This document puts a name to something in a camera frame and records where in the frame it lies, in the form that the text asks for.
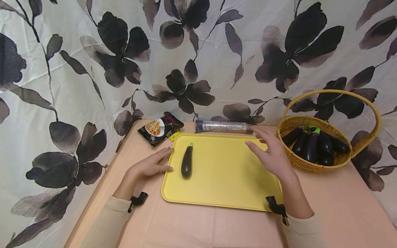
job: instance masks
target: floral curtain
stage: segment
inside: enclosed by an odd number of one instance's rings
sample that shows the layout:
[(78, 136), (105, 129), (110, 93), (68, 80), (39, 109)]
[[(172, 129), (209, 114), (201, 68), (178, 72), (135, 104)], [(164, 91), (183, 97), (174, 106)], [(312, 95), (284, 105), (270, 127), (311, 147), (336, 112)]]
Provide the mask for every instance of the floral curtain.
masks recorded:
[[(353, 164), (397, 224), (396, 1), (0, 0), (0, 13), (1, 247), (63, 247), (138, 119), (277, 125), (323, 88), (383, 114)], [(290, 114), (353, 145), (375, 124), (338, 94)]]

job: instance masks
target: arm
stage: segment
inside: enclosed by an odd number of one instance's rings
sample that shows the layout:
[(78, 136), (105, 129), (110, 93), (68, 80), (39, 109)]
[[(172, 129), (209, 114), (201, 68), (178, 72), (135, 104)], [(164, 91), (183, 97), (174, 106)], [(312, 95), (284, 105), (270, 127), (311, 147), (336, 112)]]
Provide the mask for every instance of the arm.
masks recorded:
[(252, 127), (261, 143), (268, 146), (261, 150), (252, 142), (247, 146), (258, 156), (263, 166), (280, 181), (284, 206), (287, 212), (289, 226), (283, 224), (284, 233), (290, 248), (325, 248), (321, 229), (306, 196), (303, 193), (299, 178), (294, 172), (282, 143), (272, 134)]
[(136, 163), (125, 173), (123, 180), (106, 202), (99, 216), (89, 229), (81, 248), (114, 248), (121, 230), (128, 220), (128, 208), (135, 186), (142, 177), (171, 171), (172, 167), (160, 165), (173, 149), (165, 148)]

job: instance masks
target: yellow tray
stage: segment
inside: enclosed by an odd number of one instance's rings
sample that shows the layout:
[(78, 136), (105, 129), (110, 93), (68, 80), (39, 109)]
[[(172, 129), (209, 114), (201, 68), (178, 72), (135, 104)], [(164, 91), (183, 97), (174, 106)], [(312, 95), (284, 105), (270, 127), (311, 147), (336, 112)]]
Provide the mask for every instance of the yellow tray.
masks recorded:
[[(270, 211), (266, 196), (283, 203), (276, 176), (267, 171), (245, 141), (262, 149), (267, 145), (255, 137), (181, 134), (168, 162), (174, 171), (164, 177), (161, 195), (168, 202)], [(181, 163), (186, 148), (193, 143), (192, 176), (184, 179)]]

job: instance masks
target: purple eggplant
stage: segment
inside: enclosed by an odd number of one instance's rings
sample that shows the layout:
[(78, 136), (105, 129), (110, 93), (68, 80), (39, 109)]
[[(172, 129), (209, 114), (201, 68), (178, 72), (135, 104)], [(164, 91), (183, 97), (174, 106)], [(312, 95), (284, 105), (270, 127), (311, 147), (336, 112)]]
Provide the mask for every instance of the purple eggplant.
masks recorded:
[(320, 128), (317, 128), (311, 134), (309, 134), (309, 137), (307, 138), (307, 141), (303, 146), (301, 158), (311, 163), (315, 163), (317, 161), (317, 157), (318, 157), (317, 141), (319, 135), (320, 135)]
[(318, 159), (318, 163), (324, 166), (333, 166), (334, 157), (333, 154), (321, 154), (320, 158)]
[(185, 155), (182, 159), (181, 173), (183, 178), (188, 179), (192, 176), (192, 163), (193, 163), (193, 143), (186, 148)]
[(292, 151), (299, 157), (301, 157), (301, 153), (302, 153), (303, 147), (306, 143), (308, 136), (309, 136), (309, 133), (306, 131), (303, 131), (303, 133), (300, 135), (300, 137), (298, 138), (298, 140), (295, 142), (294, 146), (292, 147)]
[[(316, 127), (309, 127), (310, 131), (314, 131)], [(338, 138), (333, 137), (325, 132), (322, 132), (330, 140), (334, 151), (340, 154), (348, 154), (350, 152), (349, 146)]]
[(284, 144), (289, 147), (303, 133), (303, 130), (304, 126), (301, 126), (289, 132), (282, 138)]

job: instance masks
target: table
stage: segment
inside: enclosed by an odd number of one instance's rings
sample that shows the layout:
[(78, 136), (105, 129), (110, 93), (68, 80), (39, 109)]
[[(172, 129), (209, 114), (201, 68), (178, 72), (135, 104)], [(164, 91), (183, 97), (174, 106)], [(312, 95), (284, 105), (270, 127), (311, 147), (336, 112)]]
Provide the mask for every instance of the table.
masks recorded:
[[(166, 140), (153, 148), (136, 131), (149, 121), (137, 121), (126, 136), (65, 248), (80, 247), (89, 227), (130, 166), (172, 146), (172, 142)], [(276, 133), (276, 127), (261, 127)], [(193, 122), (185, 122), (181, 132), (193, 133), (194, 129)], [(298, 170), (296, 173), (318, 215), (328, 247), (397, 247), (396, 229), (351, 163), (325, 174)], [(287, 247), (279, 215), (169, 203), (160, 193), (163, 177), (156, 175), (137, 186), (134, 195), (145, 191), (149, 197), (144, 205), (133, 209), (120, 248)]]

